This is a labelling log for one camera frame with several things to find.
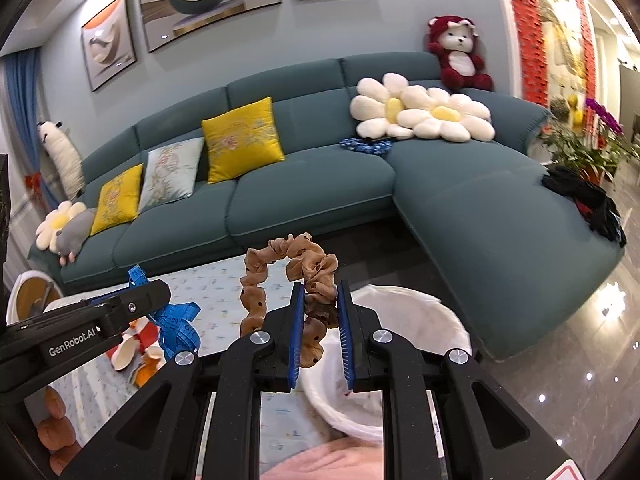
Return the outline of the teal sectional sofa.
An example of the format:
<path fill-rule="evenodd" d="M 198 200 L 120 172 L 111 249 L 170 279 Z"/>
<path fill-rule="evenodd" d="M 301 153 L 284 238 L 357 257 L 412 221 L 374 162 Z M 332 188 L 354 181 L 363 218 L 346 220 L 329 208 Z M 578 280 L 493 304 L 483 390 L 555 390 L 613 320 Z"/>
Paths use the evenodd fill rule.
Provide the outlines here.
<path fill-rule="evenodd" d="M 491 114 L 491 142 L 405 140 L 382 157 L 344 150 L 341 140 L 356 129 L 348 106 L 357 82 L 386 73 L 431 86 L 436 62 L 425 52 L 390 52 L 284 66 L 139 120 L 85 159 L 88 206 L 154 148 L 196 138 L 203 120 L 267 96 L 285 158 L 213 184 L 200 155 L 191 196 L 90 238 L 68 266 L 39 249 L 29 262 L 66 292 L 84 292 L 121 282 L 132 266 L 172 272 L 393 209 L 486 352 L 497 360 L 515 356 L 570 318 L 611 275 L 623 249 L 542 185 L 544 166 L 527 154 L 549 116 L 540 105 L 474 89 L 471 99 Z"/>

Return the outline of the red paper decoration wall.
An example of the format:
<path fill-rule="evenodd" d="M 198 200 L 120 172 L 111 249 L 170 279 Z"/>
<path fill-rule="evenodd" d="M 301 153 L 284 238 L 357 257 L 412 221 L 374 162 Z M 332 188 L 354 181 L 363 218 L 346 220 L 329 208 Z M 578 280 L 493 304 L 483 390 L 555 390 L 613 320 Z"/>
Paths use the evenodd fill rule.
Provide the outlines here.
<path fill-rule="evenodd" d="M 511 0 L 511 6 L 518 33 L 523 98 L 547 106 L 548 67 L 538 0 Z"/>

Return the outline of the orange snack wrapper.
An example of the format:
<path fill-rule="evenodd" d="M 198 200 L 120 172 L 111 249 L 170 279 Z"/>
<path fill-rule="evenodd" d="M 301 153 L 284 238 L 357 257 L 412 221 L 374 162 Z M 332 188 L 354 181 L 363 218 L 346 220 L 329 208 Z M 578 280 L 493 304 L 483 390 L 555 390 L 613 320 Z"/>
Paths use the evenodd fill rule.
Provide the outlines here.
<path fill-rule="evenodd" d="M 130 370 L 129 382 L 136 388 L 142 388 L 166 363 L 158 328 L 148 318 L 131 322 L 122 341 L 106 356 L 116 372 Z"/>

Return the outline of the blue patterned cloth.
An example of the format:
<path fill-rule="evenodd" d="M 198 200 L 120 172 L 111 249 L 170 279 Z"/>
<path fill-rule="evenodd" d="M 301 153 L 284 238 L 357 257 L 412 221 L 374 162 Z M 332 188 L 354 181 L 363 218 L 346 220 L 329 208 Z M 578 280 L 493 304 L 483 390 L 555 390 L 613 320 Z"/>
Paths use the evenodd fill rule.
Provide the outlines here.
<path fill-rule="evenodd" d="M 390 139 L 371 140 L 360 138 L 346 138 L 341 140 L 340 147 L 356 153 L 363 153 L 385 157 L 393 147 Z"/>

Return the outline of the blue curtain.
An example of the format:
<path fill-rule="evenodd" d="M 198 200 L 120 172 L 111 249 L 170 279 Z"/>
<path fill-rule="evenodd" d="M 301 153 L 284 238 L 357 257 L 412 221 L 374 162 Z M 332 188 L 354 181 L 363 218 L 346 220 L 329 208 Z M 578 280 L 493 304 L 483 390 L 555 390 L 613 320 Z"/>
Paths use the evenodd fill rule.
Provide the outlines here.
<path fill-rule="evenodd" d="M 40 74 L 40 50 L 18 51 L 5 56 L 6 92 L 16 128 L 17 139 L 26 156 L 24 180 L 32 197 L 43 208 L 52 208 L 56 199 L 43 177 L 40 165 L 42 144 L 38 136 L 38 76 Z"/>

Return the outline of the grey paw plush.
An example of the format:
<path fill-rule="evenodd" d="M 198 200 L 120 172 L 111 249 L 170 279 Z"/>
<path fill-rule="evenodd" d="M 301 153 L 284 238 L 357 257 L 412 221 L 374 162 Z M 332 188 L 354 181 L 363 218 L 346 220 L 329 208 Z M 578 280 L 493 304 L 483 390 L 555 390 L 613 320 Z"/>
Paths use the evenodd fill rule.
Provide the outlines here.
<path fill-rule="evenodd" d="M 86 209 L 56 232 L 56 252 L 61 266 L 75 261 L 90 236 L 95 218 L 96 208 Z"/>

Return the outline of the black garment on sofa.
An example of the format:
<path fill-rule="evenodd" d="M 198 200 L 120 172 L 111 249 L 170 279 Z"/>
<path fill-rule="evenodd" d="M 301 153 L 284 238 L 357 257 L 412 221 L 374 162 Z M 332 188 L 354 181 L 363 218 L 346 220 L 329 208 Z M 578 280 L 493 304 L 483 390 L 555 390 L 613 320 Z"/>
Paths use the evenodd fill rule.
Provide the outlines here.
<path fill-rule="evenodd" d="M 541 178 L 541 184 L 549 191 L 571 200 L 592 232 L 624 248 L 627 237 L 620 220 L 616 203 L 599 185 L 593 184 L 575 171 L 564 167 L 552 167 Z"/>

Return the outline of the left framed wall picture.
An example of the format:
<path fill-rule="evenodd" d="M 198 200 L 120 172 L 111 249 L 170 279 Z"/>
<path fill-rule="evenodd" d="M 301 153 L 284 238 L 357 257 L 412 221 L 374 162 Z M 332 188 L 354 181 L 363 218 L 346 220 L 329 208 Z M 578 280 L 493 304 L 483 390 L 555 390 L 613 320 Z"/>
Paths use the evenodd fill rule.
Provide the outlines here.
<path fill-rule="evenodd" d="M 92 92 L 137 62 L 129 0 L 113 0 L 81 27 L 82 53 Z"/>

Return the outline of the small white daisy cushion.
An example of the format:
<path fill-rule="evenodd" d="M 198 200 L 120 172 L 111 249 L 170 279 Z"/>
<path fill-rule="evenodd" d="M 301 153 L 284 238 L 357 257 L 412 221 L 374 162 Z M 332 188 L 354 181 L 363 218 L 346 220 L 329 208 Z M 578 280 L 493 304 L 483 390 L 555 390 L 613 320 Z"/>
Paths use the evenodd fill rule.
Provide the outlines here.
<path fill-rule="evenodd" d="M 87 209 L 84 203 L 72 203 L 70 200 L 63 200 L 56 208 L 51 210 L 36 229 L 36 247 L 43 252 L 56 251 L 56 238 L 58 231 L 61 231 L 70 220 L 77 217 Z"/>

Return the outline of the light patterned tablecloth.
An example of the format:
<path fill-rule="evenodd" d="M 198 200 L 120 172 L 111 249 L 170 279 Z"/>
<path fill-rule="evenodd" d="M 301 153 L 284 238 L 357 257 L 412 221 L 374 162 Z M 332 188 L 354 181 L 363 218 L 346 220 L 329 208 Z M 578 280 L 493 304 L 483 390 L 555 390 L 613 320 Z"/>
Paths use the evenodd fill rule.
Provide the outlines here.
<path fill-rule="evenodd" d="M 163 275 L 177 304 L 201 308 L 192 325 L 202 356 L 226 350 L 239 337 L 244 273 L 242 258 L 235 257 Z M 136 392 L 133 371 L 119 372 L 108 356 L 99 356 L 54 383 L 79 443 L 87 443 Z M 260 422 L 259 471 L 266 478 L 382 478 L 382 448 L 332 428 L 300 387 L 263 394 Z"/>

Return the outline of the white daisy cushion left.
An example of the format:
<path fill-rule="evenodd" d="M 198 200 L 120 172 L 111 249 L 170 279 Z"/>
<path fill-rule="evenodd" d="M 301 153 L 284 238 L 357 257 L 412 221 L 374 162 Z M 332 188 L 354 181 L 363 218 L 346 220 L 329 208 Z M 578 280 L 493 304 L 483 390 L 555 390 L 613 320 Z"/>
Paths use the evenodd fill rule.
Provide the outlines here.
<path fill-rule="evenodd" d="M 361 139 L 409 139 L 413 128 L 431 117 L 427 110 L 408 107 L 401 97 L 408 88 L 409 81 L 396 73 L 385 74 L 381 81 L 370 77 L 358 81 L 349 113 L 358 122 L 356 133 Z"/>

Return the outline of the large yellow embroidered cushion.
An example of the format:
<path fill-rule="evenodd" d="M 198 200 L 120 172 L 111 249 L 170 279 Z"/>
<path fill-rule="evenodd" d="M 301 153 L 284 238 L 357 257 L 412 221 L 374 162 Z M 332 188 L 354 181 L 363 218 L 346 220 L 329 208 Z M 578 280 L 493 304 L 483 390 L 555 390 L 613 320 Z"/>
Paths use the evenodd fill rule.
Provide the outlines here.
<path fill-rule="evenodd" d="M 270 96 L 205 119 L 201 127 L 207 146 L 208 184 L 233 180 L 285 160 Z"/>

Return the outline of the small yellow embroidered cushion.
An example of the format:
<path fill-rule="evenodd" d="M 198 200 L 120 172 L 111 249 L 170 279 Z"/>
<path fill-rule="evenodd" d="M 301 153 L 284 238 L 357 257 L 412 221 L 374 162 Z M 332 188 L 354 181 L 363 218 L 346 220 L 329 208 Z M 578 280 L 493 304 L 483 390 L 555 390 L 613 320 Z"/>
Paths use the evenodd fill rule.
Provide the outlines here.
<path fill-rule="evenodd" d="M 142 170 L 142 164 L 132 166 L 102 186 L 91 236 L 137 219 Z"/>

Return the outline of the brown polka dot scrunchie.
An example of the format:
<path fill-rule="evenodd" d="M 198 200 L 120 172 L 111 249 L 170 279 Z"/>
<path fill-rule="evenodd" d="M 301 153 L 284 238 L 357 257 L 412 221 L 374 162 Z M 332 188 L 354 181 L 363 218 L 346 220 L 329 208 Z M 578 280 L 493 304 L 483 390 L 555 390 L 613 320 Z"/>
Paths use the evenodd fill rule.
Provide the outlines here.
<path fill-rule="evenodd" d="M 267 299 L 262 283 L 268 278 L 268 266 L 285 259 L 289 281 L 304 285 L 304 311 L 300 366 L 313 367 L 323 356 L 321 341 L 328 330 L 338 326 L 336 307 L 337 256 L 328 254 L 308 233 L 270 240 L 262 249 L 250 248 L 244 258 L 245 275 L 240 278 L 241 304 L 246 317 L 240 334 L 246 336 L 262 328 L 267 314 Z"/>

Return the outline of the red bear plush toy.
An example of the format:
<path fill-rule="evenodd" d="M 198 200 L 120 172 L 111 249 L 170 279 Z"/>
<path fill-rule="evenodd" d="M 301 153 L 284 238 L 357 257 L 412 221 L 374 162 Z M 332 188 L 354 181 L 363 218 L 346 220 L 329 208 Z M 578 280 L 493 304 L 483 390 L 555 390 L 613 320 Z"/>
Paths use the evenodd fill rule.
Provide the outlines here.
<path fill-rule="evenodd" d="M 440 80 L 448 90 L 494 90 L 484 60 L 475 52 L 476 43 L 476 27 L 469 18 L 442 15 L 428 22 L 426 48 L 438 58 Z"/>

